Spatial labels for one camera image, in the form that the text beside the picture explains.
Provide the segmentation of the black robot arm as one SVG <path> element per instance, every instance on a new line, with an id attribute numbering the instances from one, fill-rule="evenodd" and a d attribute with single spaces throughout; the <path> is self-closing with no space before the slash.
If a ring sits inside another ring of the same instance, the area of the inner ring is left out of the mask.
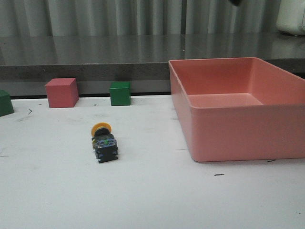
<path id="1" fill-rule="evenodd" d="M 231 4 L 233 4 L 235 7 L 239 7 L 242 3 L 242 0 L 229 0 Z"/>

